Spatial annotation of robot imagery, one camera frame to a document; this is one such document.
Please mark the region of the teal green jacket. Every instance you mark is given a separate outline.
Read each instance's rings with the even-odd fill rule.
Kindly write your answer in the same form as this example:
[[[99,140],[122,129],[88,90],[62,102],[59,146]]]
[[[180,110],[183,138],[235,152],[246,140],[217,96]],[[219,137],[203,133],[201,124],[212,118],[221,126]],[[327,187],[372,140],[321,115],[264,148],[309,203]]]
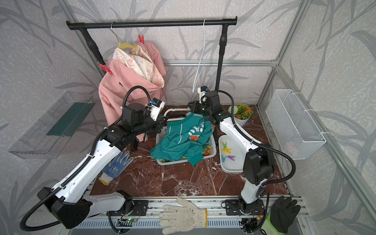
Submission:
[[[190,113],[179,121],[169,121],[165,136],[151,149],[154,159],[178,161],[185,157],[195,166],[203,159],[203,146],[213,133],[213,125],[203,115]]]

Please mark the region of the rainbow striped jacket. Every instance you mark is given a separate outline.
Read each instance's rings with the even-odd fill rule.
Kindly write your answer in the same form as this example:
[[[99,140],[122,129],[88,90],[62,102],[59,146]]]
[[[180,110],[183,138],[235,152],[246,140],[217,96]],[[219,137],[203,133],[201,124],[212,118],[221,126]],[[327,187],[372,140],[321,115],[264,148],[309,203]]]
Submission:
[[[202,156],[208,156],[208,155],[210,155],[210,152],[211,152],[211,147],[210,146],[204,146]]]

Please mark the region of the yellow clothespin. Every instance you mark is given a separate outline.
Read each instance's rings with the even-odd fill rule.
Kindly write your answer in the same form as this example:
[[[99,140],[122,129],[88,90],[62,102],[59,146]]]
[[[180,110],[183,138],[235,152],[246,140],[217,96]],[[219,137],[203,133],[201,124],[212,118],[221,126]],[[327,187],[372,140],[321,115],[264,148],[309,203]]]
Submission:
[[[223,148],[222,151],[231,154],[231,149]]]

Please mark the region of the purple clothespin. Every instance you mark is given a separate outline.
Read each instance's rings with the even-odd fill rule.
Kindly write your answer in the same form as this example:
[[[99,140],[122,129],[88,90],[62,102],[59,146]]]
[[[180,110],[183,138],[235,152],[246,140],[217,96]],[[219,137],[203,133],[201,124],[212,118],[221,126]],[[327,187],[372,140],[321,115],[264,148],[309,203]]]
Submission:
[[[228,159],[232,160],[232,161],[235,161],[235,156],[227,156]]]

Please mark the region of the white hanger of rainbow jacket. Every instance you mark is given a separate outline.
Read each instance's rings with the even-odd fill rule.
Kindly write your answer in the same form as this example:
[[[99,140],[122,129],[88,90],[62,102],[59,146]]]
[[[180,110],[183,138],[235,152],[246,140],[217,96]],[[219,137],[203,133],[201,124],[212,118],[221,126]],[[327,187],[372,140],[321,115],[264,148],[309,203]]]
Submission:
[[[195,93],[196,91],[196,86],[197,86],[197,82],[198,82],[198,79],[200,78],[201,76],[201,73],[202,73],[202,70],[203,70],[203,67],[204,67],[204,64],[205,62],[203,62],[203,57],[204,57],[204,53],[205,53],[205,49],[206,49],[206,30],[205,30],[205,24],[206,24],[206,19],[203,20],[203,47],[202,47],[202,50],[201,50],[201,55],[200,55],[200,58],[199,58],[199,63],[198,63],[198,66],[197,66],[197,70],[196,70],[196,73],[195,73],[195,78],[194,78],[194,81],[193,81],[193,87],[192,87],[192,93]]]

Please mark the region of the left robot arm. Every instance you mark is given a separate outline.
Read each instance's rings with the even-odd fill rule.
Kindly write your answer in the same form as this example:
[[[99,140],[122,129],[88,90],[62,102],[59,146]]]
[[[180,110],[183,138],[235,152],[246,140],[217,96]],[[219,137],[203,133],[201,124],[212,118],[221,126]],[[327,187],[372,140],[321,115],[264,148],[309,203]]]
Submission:
[[[87,217],[104,212],[119,211],[126,207],[125,193],[112,193],[94,198],[84,193],[97,175],[116,157],[121,156],[128,145],[136,144],[138,136],[153,130],[159,133],[167,121],[160,114],[165,102],[151,98],[146,88],[132,87],[122,103],[122,114],[95,138],[90,152],[64,179],[52,188],[38,192],[38,202],[21,219],[20,229],[26,232],[44,230],[58,224],[71,229]],[[56,222],[28,226],[27,220],[41,206],[57,219]]]

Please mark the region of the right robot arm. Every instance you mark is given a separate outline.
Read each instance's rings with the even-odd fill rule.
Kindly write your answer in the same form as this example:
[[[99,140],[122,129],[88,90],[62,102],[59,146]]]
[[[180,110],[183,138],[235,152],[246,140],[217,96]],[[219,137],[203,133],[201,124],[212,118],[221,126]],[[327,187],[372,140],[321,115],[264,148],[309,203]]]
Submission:
[[[206,116],[244,152],[240,162],[246,181],[239,195],[238,211],[249,215],[261,198],[262,189],[266,185],[291,179],[296,172],[296,164],[290,156],[270,145],[262,144],[236,123],[235,102],[229,93],[222,90],[210,91],[206,86],[198,88],[197,92],[199,100],[189,103],[191,112]],[[269,180],[275,171],[274,154],[281,155],[290,162],[291,172],[282,179]]]

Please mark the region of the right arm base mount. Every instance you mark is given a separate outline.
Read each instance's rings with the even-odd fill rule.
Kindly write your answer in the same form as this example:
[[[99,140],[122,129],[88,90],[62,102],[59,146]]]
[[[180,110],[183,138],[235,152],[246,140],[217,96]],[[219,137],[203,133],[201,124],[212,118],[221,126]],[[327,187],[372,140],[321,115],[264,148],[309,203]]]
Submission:
[[[225,209],[226,215],[244,215],[256,217],[264,215],[264,204],[260,199],[250,204],[247,204],[240,199],[227,199],[221,203],[221,207]]]

